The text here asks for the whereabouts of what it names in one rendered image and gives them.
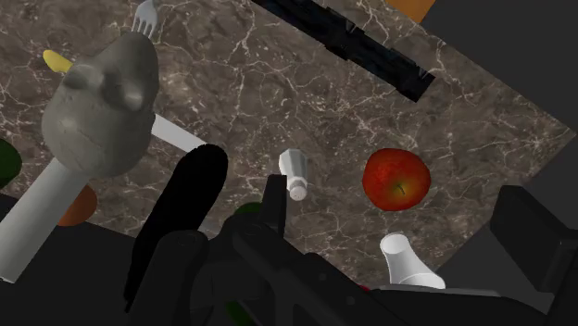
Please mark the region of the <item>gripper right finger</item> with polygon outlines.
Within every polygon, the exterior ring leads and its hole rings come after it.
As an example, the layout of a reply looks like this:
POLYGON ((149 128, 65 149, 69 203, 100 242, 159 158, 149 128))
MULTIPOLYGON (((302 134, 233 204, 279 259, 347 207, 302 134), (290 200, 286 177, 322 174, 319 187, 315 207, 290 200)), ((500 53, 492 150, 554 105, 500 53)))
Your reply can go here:
POLYGON ((534 289, 555 296, 546 326, 578 326, 578 230, 517 185, 500 188, 490 230, 534 289))

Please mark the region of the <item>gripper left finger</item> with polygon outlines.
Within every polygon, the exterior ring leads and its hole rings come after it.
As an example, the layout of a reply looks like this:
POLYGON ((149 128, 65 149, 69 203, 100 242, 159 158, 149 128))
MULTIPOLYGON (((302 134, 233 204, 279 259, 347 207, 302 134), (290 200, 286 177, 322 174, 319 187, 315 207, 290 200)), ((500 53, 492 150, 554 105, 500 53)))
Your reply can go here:
POLYGON ((134 246, 147 266, 130 326, 400 326, 378 292, 284 240, 285 182, 269 176, 259 211, 212 240, 183 225, 197 204, 188 191, 163 194, 134 246))

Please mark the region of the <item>white salt shaker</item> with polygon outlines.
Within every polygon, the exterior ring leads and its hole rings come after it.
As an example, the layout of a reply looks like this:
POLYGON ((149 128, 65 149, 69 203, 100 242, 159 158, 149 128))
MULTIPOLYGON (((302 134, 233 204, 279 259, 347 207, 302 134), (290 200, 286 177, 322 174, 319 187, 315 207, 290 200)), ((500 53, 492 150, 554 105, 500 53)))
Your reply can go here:
POLYGON ((308 194, 308 163, 299 149, 289 148, 279 156, 279 170, 286 176, 286 189, 294 201, 302 201, 308 194))

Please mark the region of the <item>black long rounded object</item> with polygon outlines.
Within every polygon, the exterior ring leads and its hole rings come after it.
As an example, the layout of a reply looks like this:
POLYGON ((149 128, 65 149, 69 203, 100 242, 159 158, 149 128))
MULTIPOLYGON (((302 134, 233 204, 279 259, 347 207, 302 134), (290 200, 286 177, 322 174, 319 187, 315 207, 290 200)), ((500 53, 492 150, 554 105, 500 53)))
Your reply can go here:
POLYGON ((132 306, 158 241, 170 232, 199 228, 220 194, 227 170, 228 156, 214 144, 202 144, 180 159, 135 239, 124 289, 126 308, 132 306))

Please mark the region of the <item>white flat bar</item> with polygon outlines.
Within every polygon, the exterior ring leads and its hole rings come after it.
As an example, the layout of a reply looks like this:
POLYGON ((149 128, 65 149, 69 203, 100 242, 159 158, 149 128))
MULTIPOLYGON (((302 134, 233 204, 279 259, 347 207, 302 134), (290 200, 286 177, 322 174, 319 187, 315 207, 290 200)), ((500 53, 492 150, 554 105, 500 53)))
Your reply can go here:
POLYGON ((151 132, 160 140, 178 147, 185 152, 190 152, 198 146, 206 143, 197 136, 158 114, 156 114, 156 119, 151 132))

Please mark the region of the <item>red apple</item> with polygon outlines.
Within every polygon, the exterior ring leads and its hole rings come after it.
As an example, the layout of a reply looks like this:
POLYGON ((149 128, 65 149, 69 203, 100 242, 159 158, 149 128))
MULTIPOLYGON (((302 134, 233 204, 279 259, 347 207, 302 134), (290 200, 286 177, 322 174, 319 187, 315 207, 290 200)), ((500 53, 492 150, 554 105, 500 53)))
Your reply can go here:
POLYGON ((400 211, 415 207, 428 194, 431 173, 415 154, 396 148, 374 152, 362 177, 366 196, 379 209, 400 211))

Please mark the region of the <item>white cup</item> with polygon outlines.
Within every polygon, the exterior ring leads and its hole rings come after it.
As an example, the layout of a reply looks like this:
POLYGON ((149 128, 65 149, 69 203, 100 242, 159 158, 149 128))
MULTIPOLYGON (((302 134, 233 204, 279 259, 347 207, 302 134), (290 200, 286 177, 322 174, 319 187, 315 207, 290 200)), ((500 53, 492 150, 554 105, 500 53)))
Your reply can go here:
POLYGON ((393 232, 385 235, 380 249, 387 262, 391 284, 446 288, 445 281, 417 256, 404 234, 393 232))

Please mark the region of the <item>black long flat bar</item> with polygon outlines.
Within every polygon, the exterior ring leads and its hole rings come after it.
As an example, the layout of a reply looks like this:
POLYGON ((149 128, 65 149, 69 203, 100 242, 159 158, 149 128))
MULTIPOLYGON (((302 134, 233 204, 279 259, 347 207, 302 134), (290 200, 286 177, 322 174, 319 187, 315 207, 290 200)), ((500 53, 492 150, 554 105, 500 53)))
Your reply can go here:
POLYGON ((434 81, 434 75, 416 62, 374 41, 353 21, 313 0, 251 0, 291 24, 343 60, 350 60, 407 99, 417 102, 434 81))

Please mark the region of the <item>orange round object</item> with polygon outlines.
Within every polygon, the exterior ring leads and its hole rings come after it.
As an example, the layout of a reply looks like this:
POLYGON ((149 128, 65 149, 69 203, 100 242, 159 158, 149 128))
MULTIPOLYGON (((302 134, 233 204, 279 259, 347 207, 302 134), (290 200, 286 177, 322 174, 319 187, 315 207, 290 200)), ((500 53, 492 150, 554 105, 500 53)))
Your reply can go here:
POLYGON ((85 185, 57 225, 70 227, 83 223, 94 214, 96 208, 96 193, 89 185, 85 185))

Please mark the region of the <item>white fork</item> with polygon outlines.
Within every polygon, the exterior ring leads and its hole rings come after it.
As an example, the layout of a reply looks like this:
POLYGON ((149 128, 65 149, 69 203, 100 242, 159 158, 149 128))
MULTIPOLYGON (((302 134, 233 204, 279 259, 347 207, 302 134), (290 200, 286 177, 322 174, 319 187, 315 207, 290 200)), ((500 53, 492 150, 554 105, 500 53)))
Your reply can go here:
POLYGON ((151 39, 157 19, 155 0, 144 0, 135 10, 131 31, 140 32, 151 39))

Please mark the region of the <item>orange box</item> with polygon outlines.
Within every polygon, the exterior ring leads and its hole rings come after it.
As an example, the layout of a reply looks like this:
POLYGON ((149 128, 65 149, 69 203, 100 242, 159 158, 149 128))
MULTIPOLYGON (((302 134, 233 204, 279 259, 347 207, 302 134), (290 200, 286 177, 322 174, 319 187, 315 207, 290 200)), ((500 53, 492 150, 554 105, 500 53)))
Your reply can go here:
POLYGON ((384 0, 417 23, 421 23, 436 0, 384 0))

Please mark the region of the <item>white long cylinder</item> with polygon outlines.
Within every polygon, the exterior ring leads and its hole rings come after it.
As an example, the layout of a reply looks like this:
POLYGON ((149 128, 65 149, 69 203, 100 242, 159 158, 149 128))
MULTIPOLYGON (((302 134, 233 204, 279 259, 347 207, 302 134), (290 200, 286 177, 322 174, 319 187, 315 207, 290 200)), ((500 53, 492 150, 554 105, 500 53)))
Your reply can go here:
POLYGON ((0 221, 0 280, 18 280, 88 181, 51 160, 0 221))

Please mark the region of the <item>yellow banana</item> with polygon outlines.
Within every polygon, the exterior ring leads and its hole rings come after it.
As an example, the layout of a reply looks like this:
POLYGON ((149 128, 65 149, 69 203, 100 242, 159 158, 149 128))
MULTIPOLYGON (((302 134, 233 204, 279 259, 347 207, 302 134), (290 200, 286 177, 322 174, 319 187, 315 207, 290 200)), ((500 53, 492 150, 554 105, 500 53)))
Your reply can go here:
POLYGON ((48 68, 54 72, 66 73, 73 66, 71 61, 52 50, 44 50, 43 59, 48 68))

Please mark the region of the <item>dark green round object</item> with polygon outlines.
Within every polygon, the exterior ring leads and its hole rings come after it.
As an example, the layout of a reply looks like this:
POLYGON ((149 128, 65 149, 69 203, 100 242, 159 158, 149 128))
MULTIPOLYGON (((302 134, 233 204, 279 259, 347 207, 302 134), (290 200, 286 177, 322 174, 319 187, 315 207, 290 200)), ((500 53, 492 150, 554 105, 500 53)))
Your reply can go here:
POLYGON ((19 175, 21 166, 18 150, 8 141, 0 139, 0 189, 19 175))

